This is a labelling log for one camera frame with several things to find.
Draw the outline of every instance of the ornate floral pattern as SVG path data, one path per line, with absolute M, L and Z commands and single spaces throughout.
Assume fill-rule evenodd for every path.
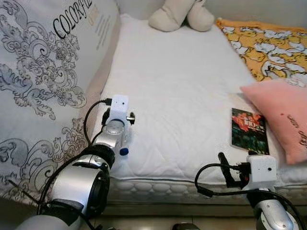
M 0 196 L 19 202 L 31 203 L 17 188 L 8 183 L 14 181 L 20 188 L 39 198 L 43 185 L 51 174 L 67 159 L 79 154 L 86 146 L 83 120 L 73 119 L 72 127 L 64 127 L 61 137 L 53 143 L 40 140 L 32 148 L 20 139 L 0 142 Z
M 52 120 L 56 116 L 46 103 L 51 98 L 61 106 L 83 107 L 86 97 L 77 86 L 74 70 L 80 49 L 77 37 L 68 34 L 59 39 L 40 23 L 29 22 L 23 7 L 14 0 L 0 0 L 1 9 L 6 12 L 0 14 L 1 41 L 16 55 L 18 73 L 0 63 L 0 91 L 11 91 L 18 106 L 30 106 L 37 115 L 48 115 Z M 19 26 L 12 26 L 7 17 Z

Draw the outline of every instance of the cartoon print fabric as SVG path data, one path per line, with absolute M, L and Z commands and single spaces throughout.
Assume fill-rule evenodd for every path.
M 216 21 L 257 81 L 307 81 L 307 31 L 260 22 Z

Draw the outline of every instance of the white plush toy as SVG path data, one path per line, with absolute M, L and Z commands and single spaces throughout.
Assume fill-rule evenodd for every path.
M 170 32 L 180 28 L 187 17 L 190 26 L 197 31 L 210 30 L 214 16 L 204 7 L 206 0 L 166 0 L 162 8 L 149 18 L 151 27 Z

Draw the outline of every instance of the plush toy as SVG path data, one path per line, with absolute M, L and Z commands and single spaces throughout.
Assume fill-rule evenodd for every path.
M 210 30 L 214 16 L 204 7 L 206 0 L 166 0 L 162 8 L 149 18 L 151 27 L 170 32 L 180 28 L 187 17 L 190 26 L 197 31 Z

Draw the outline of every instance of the pink cushion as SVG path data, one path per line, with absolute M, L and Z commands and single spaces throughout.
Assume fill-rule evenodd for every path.
M 307 160 L 307 88 L 293 80 L 240 87 L 261 111 L 286 153 L 288 164 Z

